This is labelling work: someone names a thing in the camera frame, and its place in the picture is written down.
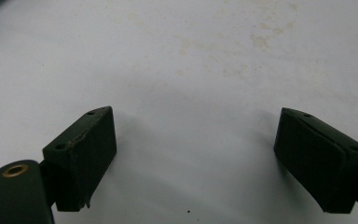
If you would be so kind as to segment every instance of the brass insert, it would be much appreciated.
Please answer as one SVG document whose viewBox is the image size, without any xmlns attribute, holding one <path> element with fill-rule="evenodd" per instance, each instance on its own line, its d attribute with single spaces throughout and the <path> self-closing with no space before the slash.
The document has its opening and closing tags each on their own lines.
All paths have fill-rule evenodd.
<svg viewBox="0 0 358 224">
<path fill-rule="evenodd" d="M 3 173 L 2 176 L 6 178 L 14 177 L 17 175 L 22 175 L 28 170 L 28 165 L 26 164 L 19 164 L 14 165 L 12 167 L 7 168 Z"/>
</svg>

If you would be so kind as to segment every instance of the white surface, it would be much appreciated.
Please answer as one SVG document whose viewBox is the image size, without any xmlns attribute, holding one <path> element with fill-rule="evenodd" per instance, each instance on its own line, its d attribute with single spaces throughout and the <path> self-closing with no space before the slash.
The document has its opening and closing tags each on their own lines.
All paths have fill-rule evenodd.
<svg viewBox="0 0 358 224">
<path fill-rule="evenodd" d="M 358 1 L 0 7 L 0 167 L 42 161 L 104 105 L 117 156 L 91 209 L 57 224 L 358 222 L 358 204 L 324 214 L 272 151 L 283 106 L 358 140 Z"/>
</svg>

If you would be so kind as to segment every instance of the stain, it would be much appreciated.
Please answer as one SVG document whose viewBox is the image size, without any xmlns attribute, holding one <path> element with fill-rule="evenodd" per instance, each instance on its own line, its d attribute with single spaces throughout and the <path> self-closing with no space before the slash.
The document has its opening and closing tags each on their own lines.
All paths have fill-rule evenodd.
<svg viewBox="0 0 358 224">
<path fill-rule="evenodd" d="M 132 12 L 132 13 L 128 14 L 127 17 L 128 17 L 130 20 L 136 20 L 136 19 L 138 19 L 138 14 Z"/>
<path fill-rule="evenodd" d="M 274 29 L 272 30 L 272 32 L 273 32 L 275 35 L 281 35 L 281 34 L 283 34 L 283 29 L 281 29 L 281 28 L 274 28 Z"/>
<path fill-rule="evenodd" d="M 220 10 L 217 12 L 219 15 L 222 15 L 222 16 L 224 16 L 224 15 L 226 15 L 226 8 L 225 7 L 221 7 L 220 8 Z"/>
<path fill-rule="evenodd" d="M 269 44 L 267 43 L 267 40 L 269 37 L 259 36 L 259 35 L 251 35 L 251 39 L 253 41 L 253 44 L 255 47 L 260 49 L 267 49 L 269 47 Z"/>
<path fill-rule="evenodd" d="M 289 7 L 294 10 L 294 11 L 297 11 L 298 10 L 298 5 L 297 4 L 294 4 L 294 3 L 289 3 Z"/>
<path fill-rule="evenodd" d="M 288 28 L 293 28 L 295 26 L 295 23 L 290 21 L 290 22 L 287 22 L 287 27 Z"/>
<path fill-rule="evenodd" d="M 188 39 L 182 38 L 182 49 L 180 50 L 180 53 L 182 55 L 187 55 L 187 51 L 190 49 L 191 47 L 191 42 Z"/>
<path fill-rule="evenodd" d="M 264 29 L 264 30 L 271 29 L 271 27 L 268 24 L 265 24 L 264 22 L 258 23 L 258 27 L 260 27 L 261 29 Z"/>
<path fill-rule="evenodd" d="M 188 50 L 191 47 L 196 47 L 198 49 L 203 49 L 203 50 L 215 50 L 215 49 L 219 49 L 219 45 L 212 43 L 212 44 L 204 44 L 199 42 L 198 40 L 190 40 L 181 36 L 175 36 L 176 38 L 179 38 L 181 40 L 181 45 L 182 48 L 179 50 L 179 52 L 182 55 L 187 55 Z"/>
<path fill-rule="evenodd" d="M 251 2 L 255 3 L 255 4 L 261 4 L 261 5 L 265 5 L 265 4 L 269 4 L 272 3 L 272 0 L 251 0 Z"/>
<path fill-rule="evenodd" d="M 217 33 L 217 36 L 219 36 L 220 38 L 224 39 L 226 36 L 223 33 Z"/>
<path fill-rule="evenodd" d="M 142 22 L 142 21 L 137 21 L 137 22 L 135 23 L 135 25 L 138 26 L 139 28 L 145 27 L 145 23 Z"/>
<path fill-rule="evenodd" d="M 182 77 L 185 75 L 185 71 L 183 69 L 176 70 L 175 74 L 179 77 Z"/>
</svg>

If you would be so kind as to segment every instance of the screw hole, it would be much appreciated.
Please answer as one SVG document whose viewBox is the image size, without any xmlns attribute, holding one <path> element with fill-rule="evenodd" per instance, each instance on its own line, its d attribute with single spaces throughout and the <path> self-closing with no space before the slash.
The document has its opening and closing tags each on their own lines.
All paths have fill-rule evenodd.
<svg viewBox="0 0 358 224">
<path fill-rule="evenodd" d="M 56 146 L 57 149 L 64 149 L 66 147 L 66 144 L 59 144 Z"/>
<path fill-rule="evenodd" d="M 350 147 L 353 151 L 358 151 L 358 147 Z"/>
<path fill-rule="evenodd" d="M 26 164 L 20 164 L 20 165 L 14 165 L 8 169 L 6 169 L 3 173 L 2 176 L 3 177 L 14 177 L 16 175 L 21 175 L 23 174 L 25 171 L 28 170 L 28 165 Z"/>
</svg>

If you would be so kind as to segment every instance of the black mount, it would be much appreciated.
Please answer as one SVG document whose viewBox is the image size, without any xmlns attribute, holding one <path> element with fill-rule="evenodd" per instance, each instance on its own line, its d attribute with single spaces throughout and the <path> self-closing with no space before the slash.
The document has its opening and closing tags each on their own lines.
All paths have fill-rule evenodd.
<svg viewBox="0 0 358 224">
<path fill-rule="evenodd" d="M 358 142 L 314 116 L 283 108 L 277 158 L 328 213 L 358 202 Z"/>
<path fill-rule="evenodd" d="M 0 223 L 51 224 L 50 207 L 77 212 L 116 155 L 112 108 L 92 110 L 43 148 L 45 159 L 0 168 Z"/>
</svg>

